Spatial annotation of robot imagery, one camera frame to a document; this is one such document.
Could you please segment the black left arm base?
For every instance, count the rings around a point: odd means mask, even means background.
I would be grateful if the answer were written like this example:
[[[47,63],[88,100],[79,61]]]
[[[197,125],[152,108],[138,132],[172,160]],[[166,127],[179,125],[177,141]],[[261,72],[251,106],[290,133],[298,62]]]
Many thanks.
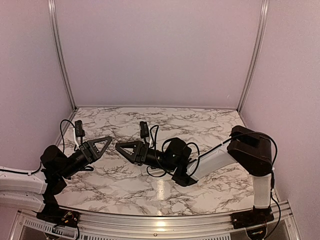
[[[66,226],[76,228],[78,226],[80,213],[78,211],[60,208],[55,196],[51,193],[43,195],[44,208],[36,213],[36,218],[55,224],[55,226]]]

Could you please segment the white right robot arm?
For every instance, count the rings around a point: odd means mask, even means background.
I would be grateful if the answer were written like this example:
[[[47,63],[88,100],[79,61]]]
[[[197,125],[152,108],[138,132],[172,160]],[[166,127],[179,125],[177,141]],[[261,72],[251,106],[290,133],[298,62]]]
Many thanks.
[[[276,142],[267,134],[241,125],[232,128],[229,138],[205,153],[196,148],[197,158],[190,158],[191,146],[178,137],[164,141],[167,147],[157,149],[157,136],[152,145],[143,141],[118,142],[116,151],[130,163],[148,169],[158,169],[182,187],[196,184],[200,179],[234,163],[240,164],[253,182],[253,209],[247,219],[258,224],[267,216],[274,189],[274,163],[278,155]]]

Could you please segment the white remote control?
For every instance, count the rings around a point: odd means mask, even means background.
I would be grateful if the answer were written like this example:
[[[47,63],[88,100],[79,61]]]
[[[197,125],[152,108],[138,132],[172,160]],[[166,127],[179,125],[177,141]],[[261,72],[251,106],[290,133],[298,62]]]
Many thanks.
[[[152,176],[160,176],[163,173],[164,173],[163,170],[158,169],[158,168],[151,168],[150,166],[143,167],[141,170],[142,176],[149,176],[149,174],[151,174]]]

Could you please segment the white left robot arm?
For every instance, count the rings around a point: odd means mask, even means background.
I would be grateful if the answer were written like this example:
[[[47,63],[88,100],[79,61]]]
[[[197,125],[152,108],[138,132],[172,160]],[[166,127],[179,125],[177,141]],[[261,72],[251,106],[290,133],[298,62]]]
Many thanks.
[[[63,211],[55,198],[67,186],[65,180],[99,160],[112,142],[102,137],[83,142],[74,153],[66,156],[56,145],[48,146],[40,157],[40,167],[34,171],[0,167],[0,203],[37,213],[42,212],[53,223],[63,219]]]

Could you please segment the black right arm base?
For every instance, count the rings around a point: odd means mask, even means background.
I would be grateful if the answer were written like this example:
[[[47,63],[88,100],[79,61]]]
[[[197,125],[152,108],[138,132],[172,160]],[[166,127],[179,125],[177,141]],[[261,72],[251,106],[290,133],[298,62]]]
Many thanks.
[[[270,206],[268,208],[253,207],[251,210],[245,210],[231,214],[231,220],[234,229],[263,225],[267,222],[273,221],[274,219],[273,211]]]

